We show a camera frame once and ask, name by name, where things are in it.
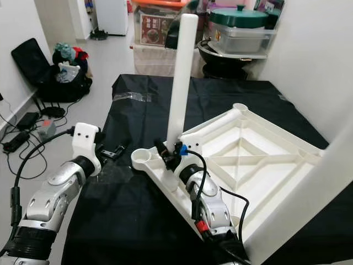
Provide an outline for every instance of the green pot lid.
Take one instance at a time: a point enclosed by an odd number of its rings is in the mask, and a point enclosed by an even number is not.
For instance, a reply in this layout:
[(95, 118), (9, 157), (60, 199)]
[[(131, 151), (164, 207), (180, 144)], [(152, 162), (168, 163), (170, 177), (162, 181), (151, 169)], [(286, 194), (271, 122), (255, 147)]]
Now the green pot lid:
[(210, 21), (228, 27), (237, 28), (261, 28), (266, 24), (268, 15), (255, 10), (243, 10), (245, 6), (238, 8), (217, 8), (211, 12)]

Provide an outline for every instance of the silver robot arm segment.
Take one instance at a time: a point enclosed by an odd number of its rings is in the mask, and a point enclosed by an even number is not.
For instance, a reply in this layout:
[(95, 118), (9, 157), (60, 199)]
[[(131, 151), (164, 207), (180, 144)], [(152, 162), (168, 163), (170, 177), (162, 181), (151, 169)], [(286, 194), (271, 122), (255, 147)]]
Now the silver robot arm segment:
[(51, 245), (69, 203), (77, 196), (87, 177), (99, 173), (95, 156), (96, 126), (78, 123), (73, 137), (75, 158), (50, 174), (31, 198), (14, 239), (7, 242), (0, 265), (48, 265)]

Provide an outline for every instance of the red cloth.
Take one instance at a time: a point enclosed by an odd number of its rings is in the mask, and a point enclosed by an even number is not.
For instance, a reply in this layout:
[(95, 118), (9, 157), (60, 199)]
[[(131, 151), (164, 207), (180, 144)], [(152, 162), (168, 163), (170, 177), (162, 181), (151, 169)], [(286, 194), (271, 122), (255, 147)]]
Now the red cloth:
[(79, 58), (80, 60), (85, 60), (89, 57), (88, 53), (83, 51), (80, 47), (73, 47), (73, 49), (76, 51), (75, 58)]

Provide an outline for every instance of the white wall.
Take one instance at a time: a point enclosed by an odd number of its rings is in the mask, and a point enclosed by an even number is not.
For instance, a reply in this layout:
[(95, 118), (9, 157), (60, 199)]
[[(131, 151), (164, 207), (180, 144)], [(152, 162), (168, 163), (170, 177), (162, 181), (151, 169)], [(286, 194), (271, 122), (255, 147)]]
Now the white wall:
[(353, 1), (286, 0), (260, 80), (271, 81), (329, 141), (353, 100)]
[(86, 39), (92, 30), (84, 0), (68, 0), (76, 39)]
[[(49, 61), (50, 52), (33, 0), (1, 0), (0, 28), (0, 93), (16, 112), (34, 89), (19, 72), (11, 51), (23, 41), (35, 38)], [(0, 112), (8, 120), (12, 117), (5, 102), (0, 102)], [(0, 121), (0, 128), (3, 126), (5, 123)]]
[(35, 4), (51, 50), (59, 42), (76, 45), (68, 0), (35, 0)]

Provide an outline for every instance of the clear tape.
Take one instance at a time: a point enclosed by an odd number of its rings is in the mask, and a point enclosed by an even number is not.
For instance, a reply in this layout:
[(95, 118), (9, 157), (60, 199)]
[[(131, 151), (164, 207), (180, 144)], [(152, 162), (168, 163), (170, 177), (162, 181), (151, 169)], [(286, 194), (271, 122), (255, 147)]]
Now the clear tape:
[(125, 92), (125, 93), (120, 93), (120, 94), (114, 95), (113, 101), (122, 100), (122, 99), (133, 99), (136, 101), (151, 102), (152, 101), (152, 94)]

